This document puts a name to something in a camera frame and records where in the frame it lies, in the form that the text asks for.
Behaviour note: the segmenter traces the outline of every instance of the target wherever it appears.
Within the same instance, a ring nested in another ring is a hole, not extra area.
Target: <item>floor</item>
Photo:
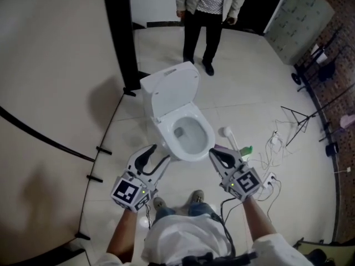
[[[181,62],[184,32],[179,27],[149,28],[135,32],[136,54],[141,71],[154,73]],[[194,103],[200,108],[215,130],[216,143],[231,147],[220,135],[220,128],[230,126],[239,146],[253,146],[249,164],[261,177],[264,170],[265,144],[277,129],[284,141],[295,133],[292,115],[281,109],[286,106],[304,114],[315,111],[305,92],[298,93],[290,78],[292,67],[284,65],[263,37],[223,30],[221,43],[214,59],[215,76],[206,75],[201,67],[205,49],[205,29],[202,29],[195,53],[195,65],[201,79]],[[117,176],[123,173],[129,156],[141,147],[152,144],[151,127],[143,110],[141,92],[137,97],[125,95],[113,118],[103,146],[112,156],[99,154],[94,175],[103,183],[89,184],[82,218],[81,231],[91,237],[83,241],[91,263],[106,250],[123,209],[110,199]],[[319,118],[310,121],[306,133],[300,133],[289,145],[289,152],[274,156],[270,171],[282,182],[282,190],[270,209],[273,225],[290,244],[304,237],[307,241],[330,242],[336,210],[333,165],[325,154]],[[210,160],[201,162],[173,162],[158,184],[159,196],[168,206],[182,206],[193,190],[203,189],[205,201],[220,212],[221,201],[231,196],[219,187],[220,178]],[[268,190],[257,194],[260,199]],[[260,202],[266,212],[279,192]],[[225,204],[225,210],[234,201]],[[152,208],[150,217],[154,218]],[[237,254],[252,247],[252,239],[242,206],[235,208],[227,222]],[[140,254],[147,234],[145,210],[141,209],[137,223],[133,262],[143,265]]]

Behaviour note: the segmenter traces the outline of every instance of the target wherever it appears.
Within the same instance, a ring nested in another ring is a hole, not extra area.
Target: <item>hand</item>
[[[237,19],[236,18],[232,18],[232,17],[227,17],[227,23],[229,24],[229,25],[235,25],[236,24],[236,22],[237,22]]]
[[[181,19],[185,19],[185,11],[176,11],[176,15]]]

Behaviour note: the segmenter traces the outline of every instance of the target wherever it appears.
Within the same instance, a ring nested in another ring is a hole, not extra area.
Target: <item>sneaker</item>
[[[193,59],[188,59],[184,57],[184,62],[188,62],[190,61],[191,63],[195,64],[195,61]]]
[[[157,211],[159,208],[166,208],[165,201],[160,197],[155,197],[153,200],[154,209]]]
[[[205,71],[208,76],[213,76],[215,74],[215,70],[213,69],[211,63],[206,63],[206,62],[202,61],[202,64],[204,65]]]
[[[205,194],[202,190],[196,190],[192,194],[191,203],[203,203]]]

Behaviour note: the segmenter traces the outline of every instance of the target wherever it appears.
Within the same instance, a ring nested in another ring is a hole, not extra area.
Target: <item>man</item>
[[[184,62],[194,63],[194,52],[201,27],[206,27],[206,51],[202,60],[207,74],[215,71],[212,60],[216,54],[222,32],[222,22],[237,22],[244,0],[176,0],[176,15],[185,20]]]
[[[251,237],[257,258],[254,265],[312,266],[297,250],[292,248],[267,219],[256,201],[249,197],[243,202]],[[222,224],[213,219],[217,216],[204,203],[204,193],[197,190],[192,194],[189,216],[178,216],[167,208],[165,202],[154,199],[156,218],[145,242],[142,258],[148,263],[181,265],[187,256],[200,257],[208,252],[213,258],[225,257],[231,253],[231,244]],[[110,241],[107,253],[97,266],[118,266],[130,263],[133,256],[137,214],[125,210]]]

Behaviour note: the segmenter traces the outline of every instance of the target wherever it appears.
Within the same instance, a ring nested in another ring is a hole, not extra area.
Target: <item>white toilet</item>
[[[141,79],[144,109],[153,122],[161,144],[183,161],[200,161],[215,146],[215,134],[192,102],[200,73],[185,62]]]

